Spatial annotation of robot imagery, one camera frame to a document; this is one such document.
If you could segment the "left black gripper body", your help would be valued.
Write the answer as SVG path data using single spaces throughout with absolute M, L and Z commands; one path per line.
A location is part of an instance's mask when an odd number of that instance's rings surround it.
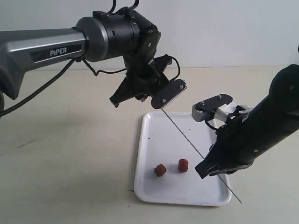
M 132 98 L 143 102 L 146 98 L 155 96 L 171 83 L 164 74 L 167 66 L 172 64 L 170 55 L 165 54 L 148 63 L 143 63 L 140 60 L 130 61 L 128 57 L 125 57 L 124 62 L 126 76 L 109 98 L 116 108 L 120 103 Z

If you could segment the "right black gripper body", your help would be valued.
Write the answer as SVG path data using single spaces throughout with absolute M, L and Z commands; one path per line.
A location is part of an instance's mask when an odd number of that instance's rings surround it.
M 202 109 L 194 107 L 194 120 L 197 122 L 218 119 L 225 124 L 219 128 L 213 127 L 216 142 L 210 147 L 209 153 L 195 170 L 204 179 L 207 176 L 233 174 L 238 170 L 250 167 L 255 160 L 254 150 L 257 149 L 255 122 L 255 107 L 225 106 L 227 111 L 218 108 Z

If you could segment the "left robot arm grey Piper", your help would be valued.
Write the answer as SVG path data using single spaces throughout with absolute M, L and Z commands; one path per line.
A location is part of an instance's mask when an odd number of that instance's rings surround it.
M 152 97 L 162 108 L 176 92 L 164 75 L 169 56 L 155 57 L 161 34 L 156 25 L 132 7 L 116 13 L 94 11 L 65 29 L 2 31 L 0 34 L 0 95 L 18 97 L 24 74 L 48 65 L 83 61 L 86 65 L 122 57 L 126 76 L 110 98 L 114 106 Z

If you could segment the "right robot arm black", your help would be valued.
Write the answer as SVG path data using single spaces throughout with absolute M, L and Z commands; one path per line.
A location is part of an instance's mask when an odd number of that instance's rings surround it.
M 254 108 L 238 105 L 227 94 L 202 100 L 192 107 L 197 122 L 218 119 L 216 142 L 195 170 L 201 178 L 233 174 L 299 128 L 299 67 L 291 64 L 272 80 L 268 95 Z

